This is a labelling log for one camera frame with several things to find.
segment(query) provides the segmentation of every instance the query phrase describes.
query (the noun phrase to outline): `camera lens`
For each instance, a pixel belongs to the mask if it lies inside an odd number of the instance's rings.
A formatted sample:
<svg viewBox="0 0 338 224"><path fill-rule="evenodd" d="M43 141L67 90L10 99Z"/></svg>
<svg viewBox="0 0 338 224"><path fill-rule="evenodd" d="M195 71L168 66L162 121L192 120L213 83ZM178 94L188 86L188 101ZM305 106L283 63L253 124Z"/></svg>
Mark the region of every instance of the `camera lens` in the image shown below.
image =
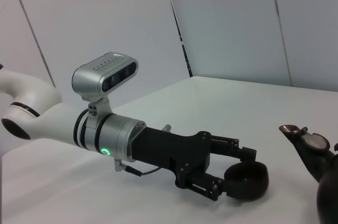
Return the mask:
<svg viewBox="0 0 338 224"><path fill-rule="evenodd" d="M136 71L136 63L133 62L130 66L130 74L133 74Z"/></svg>
<svg viewBox="0 0 338 224"><path fill-rule="evenodd" d="M119 83L120 83L120 75L119 73L116 73L111 77L110 85L111 87L114 87Z"/></svg>
<svg viewBox="0 0 338 224"><path fill-rule="evenodd" d="M126 74L126 78L127 78L127 77L129 77L129 75L130 75L129 68L127 68L127 69L126 69L126 72L125 72L125 74Z"/></svg>
<svg viewBox="0 0 338 224"><path fill-rule="evenodd" d="M107 79L102 83L102 91L107 92L109 89L110 89L110 83L109 83L109 80Z"/></svg>

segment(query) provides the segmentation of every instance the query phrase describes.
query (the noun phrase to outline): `camera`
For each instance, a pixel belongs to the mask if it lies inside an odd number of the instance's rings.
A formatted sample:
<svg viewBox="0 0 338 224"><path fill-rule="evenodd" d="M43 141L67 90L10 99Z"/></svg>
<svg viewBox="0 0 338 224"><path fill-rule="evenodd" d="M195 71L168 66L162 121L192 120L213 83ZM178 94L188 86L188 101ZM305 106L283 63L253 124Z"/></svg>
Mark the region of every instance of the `camera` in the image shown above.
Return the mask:
<svg viewBox="0 0 338 224"><path fill-rule="evenodd" d="M73 74L72 87L83 100L97 101L134 77L137 70L136 59L108 52L79 67Z"/></svg>

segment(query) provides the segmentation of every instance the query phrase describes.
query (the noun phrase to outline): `white wall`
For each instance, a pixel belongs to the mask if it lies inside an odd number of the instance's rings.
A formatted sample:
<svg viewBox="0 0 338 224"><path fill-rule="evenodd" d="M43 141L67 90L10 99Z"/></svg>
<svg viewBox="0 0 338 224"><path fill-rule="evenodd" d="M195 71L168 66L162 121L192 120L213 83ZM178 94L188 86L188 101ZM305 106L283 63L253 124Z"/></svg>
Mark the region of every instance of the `white wall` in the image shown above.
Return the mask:
<svg viewBox="0 0 338 224"><path fill-rule="evenodd" d="M293 86L338 91L338 0L277 0Z"/></svg>
<svg viewBox="0 0 338 224"><path fill-rule="evenodd" d="M51 82L19 0L0 0L0 63ZM6 94L0 94L0 100L1 118L13 101ZM0 125L0 156L26 142Z"/></svg>
<svg viewBox="0 0 338 224"><path fill-rule="evenodd" d="M111 94L116 107L189 77L170 0L22 0L64 100L75 69L109 51L134 57L138 75Z"/></svg>
<svg viewBox="0 0 338 224"><path fill-rule="evenodd" d="M192 72L290 85L274 0L173 0Z"/></svg>

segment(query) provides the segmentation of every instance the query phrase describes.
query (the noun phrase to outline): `black joint ring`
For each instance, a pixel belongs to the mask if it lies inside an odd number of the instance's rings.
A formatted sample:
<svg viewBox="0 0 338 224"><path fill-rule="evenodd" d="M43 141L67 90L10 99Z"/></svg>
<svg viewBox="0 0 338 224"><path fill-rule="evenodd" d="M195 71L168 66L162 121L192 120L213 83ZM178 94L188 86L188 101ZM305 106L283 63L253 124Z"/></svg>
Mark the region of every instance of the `black joint ring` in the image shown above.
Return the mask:
<svg viewBox="0 0 338 224"><path fill-rule="evenodd" d="M73 132L73 138L74 138L74 143L78 146L81 147L79 145L78 142L78 129L79 129L79 125L81 122L81 119L83 118L83 116L88 112L88 109L85 109L83 112L81 112L81 114L79 115L78 119L75 122L75 126L74 126L74 132Z"/></svg>
<svg viewBox="0 0 338 224"><path fill-rule="evenodd" d="M110 113L110 114L107 114L103 117L103 119L100 121L97 129L96 129L96 132L95 132L95 139L94 139L94 144L95 144L95 149L98 153L102 154L101 150L100 150L100 147L99 147L99 140L100 140L100 133L101 133L101 129L104 125L104 123L106 122L106 120L111 116L113 115L113 113Z"/></svg>
<svg viewBox="0 0 338 224"><path fill-rule="evenodd" d="M86 117L86 119L84 120L84 122L83 122L83 124L82 124L82 127L81 127L81 132L80 132L80 142L81 142L81 145L83 146L83 148L89 150L89 149L86 147L86 143L85 143L85 132L86 132L87 119L88 119L88 117Z"/></svg>
<svg viewBox="0 0 338 224"><path fill-rule="evenodd" d="M31 107L25 105L25 104L22 104L21 102L13 102L11 103L11 105L15 105L15 106L19 106L21 108L24 108L25 110L29 111L30 113L32 113L35 117L40 117L40 114L37 113L34 109L32 109Z"/></svg>

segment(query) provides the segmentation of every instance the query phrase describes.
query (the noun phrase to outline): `black ring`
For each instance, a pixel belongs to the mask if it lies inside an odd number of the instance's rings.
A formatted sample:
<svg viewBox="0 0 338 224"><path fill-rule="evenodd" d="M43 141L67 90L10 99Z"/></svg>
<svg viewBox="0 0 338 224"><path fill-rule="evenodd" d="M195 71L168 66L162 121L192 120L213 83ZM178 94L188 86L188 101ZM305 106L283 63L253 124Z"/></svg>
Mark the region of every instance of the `black ring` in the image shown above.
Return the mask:
<svg viewBox="0 0 338 224"><path fill-rule="evenodd" d="M95 139L94 139L94 144L95 144L95 148L96 151L100 154L102 154L102 152L100 151L100 147L99 147L99 139L100 139L100 133L101 133L101 129L104 125L104 123L106 122L106 120L113 115L113 113L107 114L104 116L104 118L100 121L100 124L98 125L96 132L95 132Z"/></svg>
<svg viewBox="0 0 338 224"><path fill-rule="evenodd" d="M86 117L86 119L84 120L84 122L83 122L83 124L82 124L82 127L81 127L81 132L80 132L80 142L81 142L81 145L83 146L83 148L89 150L89 149L86 147L86 143L85 143L85 132L86 132L87 119L88 119L88 117Z"/></svg>
<svg viewBox="0 0 338 224"><path fill-rule="evenodd" d="M29 111L30 113L32 113L35 117L40 117L40 114L37 113L34 109L32 109L31 107L22 104L21 102L13 102L11 103L11 105L15 105L15 106L19 106L21 108L24 108L25 110Z"/></svg>
<svg viewBox="0 0 338 224"><path fill-rule="evenodd" d="M82 119L82 117L85 115L85 113L88 112L88 109L85 109L83 112L81 112L80 116L78 117L78 119L76 120L76 123L75 123L75 126L74 126L74 132L73 132L73 138L74 138L74 143L78 146L78 147L81 147L79 145L79 142L78 142L78 129L79 129L79 124L80 124L80 121Z"/></svg>
<svg viewBox="0 0 338 224"><path fill-rule="evenodd" d="M268 189L268 185L268 170L260 162L240 162L229 167L224 174L225 191L235 199L259 199Z"/></svg>

